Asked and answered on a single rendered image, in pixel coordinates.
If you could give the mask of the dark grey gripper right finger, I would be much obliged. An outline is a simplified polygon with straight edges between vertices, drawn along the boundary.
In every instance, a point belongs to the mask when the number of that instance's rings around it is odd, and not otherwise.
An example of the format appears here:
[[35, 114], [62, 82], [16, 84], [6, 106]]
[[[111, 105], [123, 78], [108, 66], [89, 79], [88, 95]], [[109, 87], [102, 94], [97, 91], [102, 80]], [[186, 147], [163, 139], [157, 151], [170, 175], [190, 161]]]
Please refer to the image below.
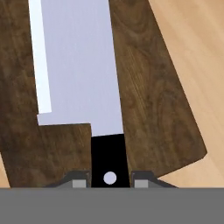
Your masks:
[[131, 186], [134, 188], [175, 187], [175, 185], [158, 179], [152, 171], [133, 171]]

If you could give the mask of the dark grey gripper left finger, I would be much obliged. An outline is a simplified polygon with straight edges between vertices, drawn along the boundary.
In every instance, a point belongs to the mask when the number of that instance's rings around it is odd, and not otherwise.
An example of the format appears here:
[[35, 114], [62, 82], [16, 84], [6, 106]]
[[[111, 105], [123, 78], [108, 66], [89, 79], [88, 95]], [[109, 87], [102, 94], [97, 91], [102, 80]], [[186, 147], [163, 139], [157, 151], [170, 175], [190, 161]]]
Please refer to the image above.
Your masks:
[[89, 188], [90, 171], [69, 171], [62, 179], [47, 185], [48, 188]]

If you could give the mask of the dark wooden cutting board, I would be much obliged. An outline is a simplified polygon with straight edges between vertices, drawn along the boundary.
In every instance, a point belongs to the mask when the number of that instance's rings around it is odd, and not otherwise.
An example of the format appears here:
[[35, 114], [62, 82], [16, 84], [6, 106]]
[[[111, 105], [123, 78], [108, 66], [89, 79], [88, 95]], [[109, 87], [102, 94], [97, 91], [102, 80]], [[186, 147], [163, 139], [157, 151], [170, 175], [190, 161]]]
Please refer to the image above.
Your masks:
[[[108, 0], [129, 186], [202, 159], [207, 149], [149, 0]], [[87, 124], [41, 127], [28, 0], [0, 0], [0, 156], [12, 187], [91, 172]]]

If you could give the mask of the black handled steel knife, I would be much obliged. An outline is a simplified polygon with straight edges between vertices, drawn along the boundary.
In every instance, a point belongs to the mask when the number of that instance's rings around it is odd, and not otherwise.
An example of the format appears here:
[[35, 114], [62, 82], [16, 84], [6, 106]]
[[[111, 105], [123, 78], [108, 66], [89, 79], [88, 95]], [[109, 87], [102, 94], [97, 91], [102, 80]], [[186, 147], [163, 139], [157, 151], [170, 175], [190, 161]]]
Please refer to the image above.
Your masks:
[[38, 125], [90, 127], [91, 185], [130, 185], [109, 0], [28, 0]]

